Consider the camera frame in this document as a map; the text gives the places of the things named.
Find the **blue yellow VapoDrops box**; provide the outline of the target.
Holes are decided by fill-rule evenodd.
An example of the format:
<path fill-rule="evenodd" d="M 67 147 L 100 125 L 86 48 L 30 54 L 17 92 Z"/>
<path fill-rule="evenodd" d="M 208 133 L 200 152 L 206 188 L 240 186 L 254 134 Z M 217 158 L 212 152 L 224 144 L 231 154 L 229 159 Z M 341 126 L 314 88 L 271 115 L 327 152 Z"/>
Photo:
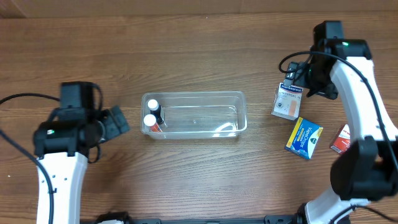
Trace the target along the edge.
<path fill-rule="evenodd" d="M 304 159 L 311 159 L 323 127 L 299 117 L 285 149 Z"/>

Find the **dark syrup bottle white cap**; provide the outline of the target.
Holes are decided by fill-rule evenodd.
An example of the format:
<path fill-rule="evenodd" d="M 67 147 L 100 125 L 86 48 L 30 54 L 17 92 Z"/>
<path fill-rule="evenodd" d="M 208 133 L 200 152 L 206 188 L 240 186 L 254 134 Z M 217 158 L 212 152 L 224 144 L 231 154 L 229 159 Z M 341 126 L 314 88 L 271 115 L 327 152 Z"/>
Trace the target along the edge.
<path fill-rule="evenodd" d="M 164 124 L 164 109 L 159 102 L 155 99 L 151 99 L 147 102 L 147 106 L 150 109 L 150 113 L 156 117 L 157 123 Z"/>

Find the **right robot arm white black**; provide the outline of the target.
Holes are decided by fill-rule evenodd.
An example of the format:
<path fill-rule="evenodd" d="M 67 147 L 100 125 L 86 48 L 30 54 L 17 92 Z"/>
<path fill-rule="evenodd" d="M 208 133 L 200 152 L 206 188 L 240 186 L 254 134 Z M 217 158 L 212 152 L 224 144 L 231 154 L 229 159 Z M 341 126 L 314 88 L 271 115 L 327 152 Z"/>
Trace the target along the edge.
<path fill-rule="evenodd" d="M 374 77 L 369 46 L 346 39 L 340 21 L 313 29 L 307 60 L 290 62 L 284 84 L 309 95 L 341 98 L 351 133 L 348 150 L 333 163 L 330 186 L 293 215 L 269 215 L 266 223 L 349 223 L 357 208 L 397 193 L 397 128 L 391 121 Z"/>

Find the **orange vitamin tube white cap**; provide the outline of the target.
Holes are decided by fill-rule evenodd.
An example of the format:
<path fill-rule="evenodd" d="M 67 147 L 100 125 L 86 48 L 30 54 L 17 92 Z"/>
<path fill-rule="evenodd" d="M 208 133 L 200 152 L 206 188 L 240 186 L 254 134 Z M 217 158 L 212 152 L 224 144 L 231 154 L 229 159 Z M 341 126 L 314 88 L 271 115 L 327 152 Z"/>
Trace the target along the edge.
<path fill-rule="evenodd" d="M 162 132 L 159 124 L 157 123 L 157 118 L 153 114 L 147 114 L 143 119 L 144 124 L 150 128 L 152 132 L 159 133 Z"/>

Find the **white plaster box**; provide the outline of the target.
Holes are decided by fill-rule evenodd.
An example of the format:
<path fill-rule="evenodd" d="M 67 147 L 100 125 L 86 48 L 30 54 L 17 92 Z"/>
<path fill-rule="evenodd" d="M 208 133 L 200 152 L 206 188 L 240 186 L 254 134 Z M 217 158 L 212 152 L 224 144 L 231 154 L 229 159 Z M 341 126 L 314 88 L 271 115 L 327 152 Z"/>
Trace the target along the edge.
<path fill-rule="evenodd" d="M 299 116 L 302 92 L 301 87 L 279 83 L 271 114 L 292 121 L 296 120 Z"/>

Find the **red medicine box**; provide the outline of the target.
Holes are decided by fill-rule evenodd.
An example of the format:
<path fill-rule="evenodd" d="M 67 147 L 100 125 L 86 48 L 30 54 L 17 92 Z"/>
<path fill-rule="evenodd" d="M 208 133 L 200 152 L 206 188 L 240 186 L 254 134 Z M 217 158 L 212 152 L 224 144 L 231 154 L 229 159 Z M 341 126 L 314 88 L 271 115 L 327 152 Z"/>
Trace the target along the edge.
<path fill-rule="evenodd" d="M 347 124 L 343 125 L 334 140 L 332 141 L 330 148 L 336 151 L 338 154 L 344 154 L 350 147 L 350 131 Z"/>

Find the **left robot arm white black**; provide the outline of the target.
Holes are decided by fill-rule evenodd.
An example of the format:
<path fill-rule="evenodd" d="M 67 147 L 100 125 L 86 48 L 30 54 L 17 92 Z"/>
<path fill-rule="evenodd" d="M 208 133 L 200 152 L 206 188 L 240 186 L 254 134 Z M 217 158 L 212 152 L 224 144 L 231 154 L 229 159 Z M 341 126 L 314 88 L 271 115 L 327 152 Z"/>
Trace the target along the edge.
<path fill-rule="evenodd" d="M 81 191 L 90 149 L 129 131 L 118 106 L 95 105 L 91 82 L 65 82 L 60 106 L 34 133 L 39 166 L 37 223 L 79 223 Z"/>

